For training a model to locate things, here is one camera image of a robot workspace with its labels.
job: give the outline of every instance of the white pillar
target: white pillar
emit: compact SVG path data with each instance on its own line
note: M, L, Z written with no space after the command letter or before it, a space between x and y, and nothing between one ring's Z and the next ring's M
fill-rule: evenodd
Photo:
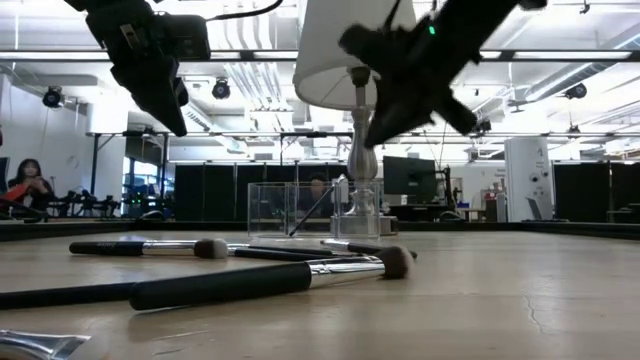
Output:
M122 133L127 130L129 118L129 104L124 99L116 96L105 96L99 103L89 104L87 118L89 120L88 131L91 133L104 133L100 136L99 143L102 146L98 151L96 169L96 188L94 195L98 199L104 199L107 195L113 195L116 200L122 197L122 176L125 157L126 138L113 137L106 133ZM86 157L93 156L93 137L87 137L85 149ZM85 170L85 188L89 189L91 181L91 160Z
M509 221L552 219L547 139L516 137L505 141L504 149Z

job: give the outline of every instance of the table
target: table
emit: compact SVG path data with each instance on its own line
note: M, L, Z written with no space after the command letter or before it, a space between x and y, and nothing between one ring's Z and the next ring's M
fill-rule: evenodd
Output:
M266 263L67 253L79 240L211 236L246 234L0 243L0 286L137 281ZM95 335L110 343L110 359L615 360L640 353L640 244L515 232L406 233L389 242L418 252L412 278L151 313L126 302L3 311L0 327Z

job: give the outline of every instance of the makeup brush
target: makeup brush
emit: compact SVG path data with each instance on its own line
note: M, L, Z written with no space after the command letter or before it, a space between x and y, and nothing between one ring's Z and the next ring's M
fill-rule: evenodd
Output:
M249 248L249 249L261 249L261 250L273 250L273 251L284 251L290 253L300 253L300 254L315 254L322 255L325 258L330 257L349 257L349 256L362 256L362 254L354 254L352 252L346 251L331 251L327 249L308 249L308 248L298 248L298 247L282 247L282 246L264 246L264 245L253 245L253 244L227 244L229 248Z
M134 282L0 293L0 310L125 301Z
M205 239L200 240L199 242L211 244L209 246L200 246L197 249L194 249L193 252L195 256L206 259L223 259L227 256L233 256L263 260L306 261L339 257L330 251L328 254L309 254L303 252L279 251L277 248L254 248L246 245L241 246L241 244L233 244L233 246L229 246L223 239Z
M108 358L109 343L104 338L0 330L0 359L105 360Z
M382 276L406 277L413 261L406 249L385 248L376 256L334 258L144 281L131 288L135 310L244 300Z
M72 254L105 256L198 256L218 259L226 254L226 243L208 239L195 242L177 241L80 241L69 245Z
M384 246L357 244L357 243L340 241L340 240L322 240L320 241L320 243L330 249L340 250L340 251L350 251L354 253L362 253L367 255L373 255L378 251L385 249ZM418 253L416 253L415 251L409 251L409 253L411 254L411 257L414 260L418 258Z

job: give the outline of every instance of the red object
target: red object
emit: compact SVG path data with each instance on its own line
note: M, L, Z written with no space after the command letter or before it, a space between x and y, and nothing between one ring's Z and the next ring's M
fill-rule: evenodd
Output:
M29 190L29 187L25 184L16 185L9 189L6 194L2 195L2 198L9 201L20 202L20 200L22 200L24 196L27 195L27 190Z

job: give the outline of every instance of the person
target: person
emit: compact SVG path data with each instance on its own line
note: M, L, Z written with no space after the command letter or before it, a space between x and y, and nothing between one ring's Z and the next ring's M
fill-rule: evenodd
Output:
M42 178L40 163L36 159L23 160L18 166L16 177L9 180L8 185L9 191L19 185L26 185L26 192L16 201L32 209L46 211L49 200L55 197L49 182Z
M324 174L317 173L311 176L311 185L309 186L309 191L305 191L301 193L300 203L298 208L305 213L311 210L313 205L315 205L320 199L322 195L329 189L327 187L328 179ZM325 196L324 199L320 202L320 205L315 209L311 217L322 217L329 218L334 213L334 206L331 202L331 195Z

